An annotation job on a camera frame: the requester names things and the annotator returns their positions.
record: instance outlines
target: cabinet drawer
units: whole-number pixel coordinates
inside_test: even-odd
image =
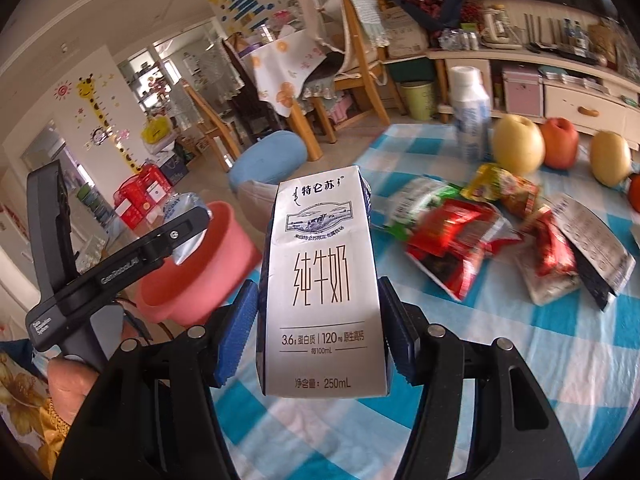
[[[597,117],[588,114],[597,112]],[[606,99],[556,86],[545,85],[545,117],[564,117],[594,130],[622,135],[627,108]]]
[[[622,136],[627,140],[640,143],[640,110],[626,109],[625,131]]]

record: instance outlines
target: pink box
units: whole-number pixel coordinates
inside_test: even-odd
[[[510,66],[502,69],[507,113],[543,117],[542,76],[537,67]]]

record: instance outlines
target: dining table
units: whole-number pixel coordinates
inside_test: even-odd
[[[479,163],[459,158],[452,126],[393,124],[355,161],[369,183],[370,235],[378,276],[400,299],[420,307],[460,339],[510,339],[564,430],[584,478],[602,459],[640,398],[640,269],[601,311],[582,286],[545,306],[533,304],[514,259],[520,247],[486,258],[463,301],[454,301],[380,228],[389,197],[425,174],[464,185]],[[587,155],[569,171],[541,168],[532,178],[546,196],[564,192],[591,209],[635,257],[629,229],[640,222],[619,191],[599,184]],[[249,278],[258,282],[260,267]],[[369,399],[264,396],[255,366],[255,326],[238,372],[212,390],[216,413],[239,477],[290,480],[390,480],[407,444],[422,393],[393,372],[390,394]],[[449,476],[465,470],[474,382],[465,380]]]
[[[298,103],[306,78],[326,56],[306,30],[267,42],[243,56],[254,80],[258,99],[268,102],[306,145],[308,160],[318,160],[322,149]]]

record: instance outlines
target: pink bucket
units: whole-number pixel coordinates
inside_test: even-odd
[[[210,202],[213,218],[198,249],[180,266],[167,258],[140,280],[136,303],[151,322],[189,327],[207,320],[260,262],[262,255],[226,202]]]

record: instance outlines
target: giraffe wall sticker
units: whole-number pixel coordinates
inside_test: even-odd
[[[76,88],[78,88],[78,95],[82,99],[86,99],[87,101],[89,101],[91,110],[94,112],[96,118],[98,119],[98,123],[101,127],[108,131],[109,128],[111,128],[111,125],[107,118],[107,112],[102,109],[102,102],[95,95],[94,75],[89,74],[89,77],[87,78],[80,77],[78,81],[79,82],[76,85]],[[120,152],[126,163],[134,171],[134,173],[140,173],[142,167],[136,163],[134,158],[129,153],[129,150],[127,150],[121,142],[116,143],[115,137],[116,136],[110,136],[111,140],[114,142],[116,149]]]

